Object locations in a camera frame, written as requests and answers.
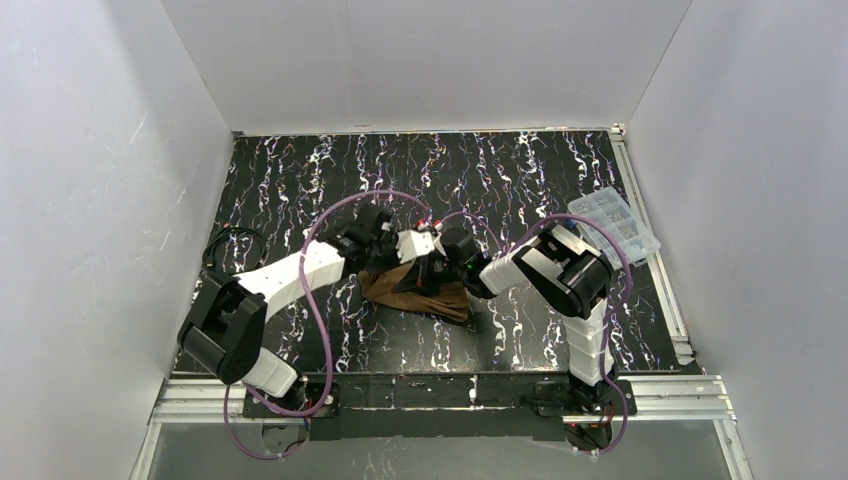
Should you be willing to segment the brown woven cloth napkin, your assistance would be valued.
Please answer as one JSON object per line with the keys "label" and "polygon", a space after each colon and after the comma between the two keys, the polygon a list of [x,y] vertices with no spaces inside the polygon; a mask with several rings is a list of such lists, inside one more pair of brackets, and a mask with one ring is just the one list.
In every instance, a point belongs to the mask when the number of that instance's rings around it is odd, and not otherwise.
{"label": "brown woven cloth napkin", "polygon": [[413,264],[405,264],[375,274],[365,270],[357,279],[362,295],[378,305],[396,310],[432,314],[456,325],[468,324],[471,315],[469,294],[460,282],[438,284],[438,291],[425,295],[418,291],[418,273]]}

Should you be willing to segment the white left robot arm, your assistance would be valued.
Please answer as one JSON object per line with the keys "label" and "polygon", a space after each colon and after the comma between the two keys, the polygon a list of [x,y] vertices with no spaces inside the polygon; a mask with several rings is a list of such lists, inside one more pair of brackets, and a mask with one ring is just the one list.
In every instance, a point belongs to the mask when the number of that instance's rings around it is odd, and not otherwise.
{"label": "white left robot arm", "polygon": [[246,273],[207,273],[177,343],[223,384],[241,382],[282,398],[301,376],[263,347],[269,319],[350,274],[383,273],[435,249],[427,225],[400,231],[388,211],[367,204],[354,220],[313,238],[305,252]]}

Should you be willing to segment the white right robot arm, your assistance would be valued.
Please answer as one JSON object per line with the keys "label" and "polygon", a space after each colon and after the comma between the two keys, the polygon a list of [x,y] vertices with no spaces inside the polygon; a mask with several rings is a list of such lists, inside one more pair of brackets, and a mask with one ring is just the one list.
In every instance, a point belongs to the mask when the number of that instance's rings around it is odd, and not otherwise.
{"label": "white right robot arm", "polygon": [[614,360],[604,320],[614,269],[604,255],[562,225],[551,225],[497,259],[461,227],[437,235],[426,256],[392,283],[397,294],[436,297],[462,288],[484,299],[528,284],[563,316],[568,329],[569,397],[600,403],[613,380]]}

